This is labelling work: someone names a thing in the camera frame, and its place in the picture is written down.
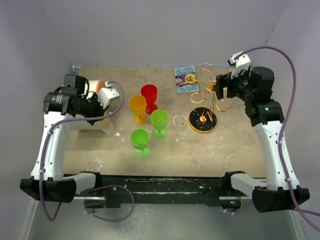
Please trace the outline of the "gold wine glass rack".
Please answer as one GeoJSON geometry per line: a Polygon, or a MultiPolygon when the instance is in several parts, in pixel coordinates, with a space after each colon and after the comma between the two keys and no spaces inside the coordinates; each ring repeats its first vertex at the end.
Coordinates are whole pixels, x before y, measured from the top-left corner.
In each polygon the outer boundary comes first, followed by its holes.
{"type": "Polygon", "coordinates": [[[218,100],[216,91],[214,87],[216,86],[216,80],[212,77],[213,66],[210,63],[203,63],[201,69],[207,72],[209,75],[209,82],[204,83],[203,81],[195,79],[196,82],[204,84],[205,88],[200,94],[199,92],[194,92],[190,96],[192,103],[203,106],[194,108],[188,115],[188,124],[192,130],[197,133],[207,134],[214,130],[217,126],[218,118],[215,110],[219,112],[227,112],[230,105],[225,100],[218,100]],[[200,101],[195,101],[193,96],[201,95],[200,101]]]}

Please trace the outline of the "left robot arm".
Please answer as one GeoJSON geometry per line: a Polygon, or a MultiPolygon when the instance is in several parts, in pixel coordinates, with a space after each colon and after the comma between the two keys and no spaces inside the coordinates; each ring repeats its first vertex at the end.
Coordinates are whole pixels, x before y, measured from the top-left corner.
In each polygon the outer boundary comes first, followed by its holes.
{"type": "Polygon", "coordinates": [[[62,86],[43,99],[43,135],[37,160],[29,178],[20,181],[20,189],[37,201],[70,203],[76,194],[86,190],[91,196],[103,191],[97,174],[81,172],[64,176],[64,154],[74,121],[94,125],[104,116],[119,93],[101,80],[89,81],[67,74],[62,86]]]}

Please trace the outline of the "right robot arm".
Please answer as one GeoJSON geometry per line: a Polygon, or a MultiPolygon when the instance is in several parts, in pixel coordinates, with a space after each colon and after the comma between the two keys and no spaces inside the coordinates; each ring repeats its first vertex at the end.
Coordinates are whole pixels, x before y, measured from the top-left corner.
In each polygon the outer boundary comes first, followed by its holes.
{"type": "Polygon", "coordinates": [[[266,182],[239,171],[229,174],[222,183],[228,196],[238,191],[252,198],[260,213],[292,210],[295,198],[300,205],[310,198],[308,188],[302,188],[292,168],[285,136],[281,133],[284,115],[281,105],[271,98],[274,72],[267,67],[242,70],[237,77],[231,73],[218,75],[214,86],[217,98],[238,97],[244,102],[245,113],[258,136],[266,165],[266,182]]]}

